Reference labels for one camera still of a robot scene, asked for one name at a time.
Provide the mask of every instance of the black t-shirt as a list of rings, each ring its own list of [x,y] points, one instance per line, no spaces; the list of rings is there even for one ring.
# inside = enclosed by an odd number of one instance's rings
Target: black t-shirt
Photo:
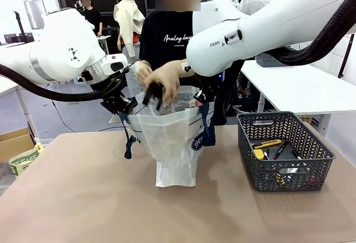
[[[101,23],[101,15],[100,12],[96,9],[91,9],[90,11],[85,9],[84,11],[84,16],[85,19],[87,19],[92,25],[95,26],[95,29],[93,30],[95,35],[99,33],[99,24]]]
[[[153,11],[144,22],[141,33],[140,59],[155,70],[167,62],[186,58],[193,36],[193,12]],[[180,79],[181,86],[199,86],[194,76]]]

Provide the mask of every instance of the blue oval logo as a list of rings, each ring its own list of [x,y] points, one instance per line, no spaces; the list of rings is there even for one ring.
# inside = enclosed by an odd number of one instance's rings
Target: blue oval logo
[[[202,134],[204,132],[201,132],[200,134],[198,134],[194,139],[193,139],[193,142],[191,143],[191,148],[194,150],[194,151],[198,151],[200,150],[203,145],[202,145]]]

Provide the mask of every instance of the black plastic basket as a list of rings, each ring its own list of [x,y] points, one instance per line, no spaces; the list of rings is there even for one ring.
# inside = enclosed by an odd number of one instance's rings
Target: black plastic basket
[[[239,149],[258,191],[322,189],[335,155],[291,112],[238,115]],[[302,160],[256,158],[251,141],[287,140]],[[299,172],[288,173],[288,168]]]

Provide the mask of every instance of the translucent bag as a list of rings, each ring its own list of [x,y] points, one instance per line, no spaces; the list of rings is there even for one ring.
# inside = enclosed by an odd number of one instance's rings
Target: translucent bag
[[[159,111],[156,103],[142,104],[143,92],[136,96],[138,106],[133,113],[120,115],[127,132],[132,134],[127,152],[136,138],[157,161],[157,187],[195,186],[198,158],[204,146],[215,145],[211,123],[214,103],[197,107],[193,96],[198,91],[191,86],[180,87],[177,102],[168,108],[162,106]]]

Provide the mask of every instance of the blue strap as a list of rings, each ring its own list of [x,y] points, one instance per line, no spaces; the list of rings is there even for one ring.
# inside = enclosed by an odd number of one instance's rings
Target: blue strap
[[[130,138],[128,137],[127,129],[126,129],[125,125],[123,124],[123,121],[126,119],[127,115],[122,113],[122,112],[120,112],[118,114],[118,116],[120,117],[120,120],[121,120],[122,125],[123,125],[123,129],[125,130],[125,134],[126,134],[126,138],[127,138],[125,158],[129,160],[129,159],[132,158],[131,146],[132,146],[133,143],[135,143],[137,141],[137,139],[132,135],[131,135]]]
[[[204,125],[204,132],[202,134],[202,145],[205,147],[215,146],[215,127],[211,119],[210,126],[207,126],[206,118],[209,113],[209,103],[203,104],[199,107],[198,113],[201,113],[202,124]]]

